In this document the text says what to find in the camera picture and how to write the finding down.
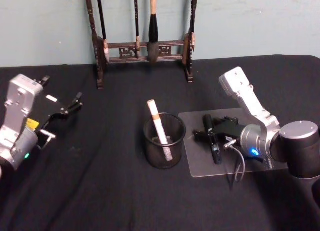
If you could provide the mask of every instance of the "light blue wall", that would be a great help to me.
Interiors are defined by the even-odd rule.
[[[102,0],[110,43],[134,42],[133,0]],[[158,0],[159,40],[188,30],[189,0]],[[320,0],[198,0],[195,59],[320,57]],[[149,0],[139,0],[148,40]],[[95,16],[100,30],[99,16]],[[0,0],[0,67],[95,62],[85,0]]]

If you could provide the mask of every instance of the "yellow label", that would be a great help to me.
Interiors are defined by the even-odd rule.
[[[26,126],[31,129],[31,130],[36,130],[36,128],[39,126],[40,123],[38,123],[37,121],[35,120],[32,120],[30,118],[27,119],[26,121]]]

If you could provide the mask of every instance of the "black tablecloth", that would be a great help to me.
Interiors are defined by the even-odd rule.
[[[17,74],[51,76],[45,91],[66,104],[83,92],[83,109],[44,151],[34,151],[10,181],[0,183],[0,230],[320,230],[311,182],[287,170],[193,178],[186,153],[172,169],[151,167],[143,149],[146,102],[160,112],[238,108],[218,78],[240,66],[262,105],[282,125],[320,121],[320,59],[260,56],[198,60],[194,83],[176,62],[110,65],[104,90],[94,65],[0,69],[0,104]],[[4,120],[0,108],[0,123]]]

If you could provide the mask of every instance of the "cable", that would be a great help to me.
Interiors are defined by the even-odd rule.
[[[245,172],[246,172],[246,162],[245,162],[245,158],[243,156],[243,154],[235,147],[233,146],[229,146],[228,147],[229,149],[232,149],[232,150],[235,150],[241,157],[241,163],[238,165],[238,167],[236,168],[236,171],[235,171],[235,177],[234,177],[234,180],[235,182],[239,183],[241,182],[243,179],[244,179],[244,176],[245,176]],[[239,170],[240,170],[240,167],[241,167],[241,164],[243,166],[243,169],[242,169],[242,175],[241,175],[241,178],[238,179],[238,174],[239,174]]]

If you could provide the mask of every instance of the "black mesh pen holder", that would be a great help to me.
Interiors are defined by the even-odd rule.
[[[148,162],[157,169],[169,169],[179,163],[182,155],[186,126],[177,116],[159,113],[168,144],[161,144],[153,119],[144,125],[145,155]]]

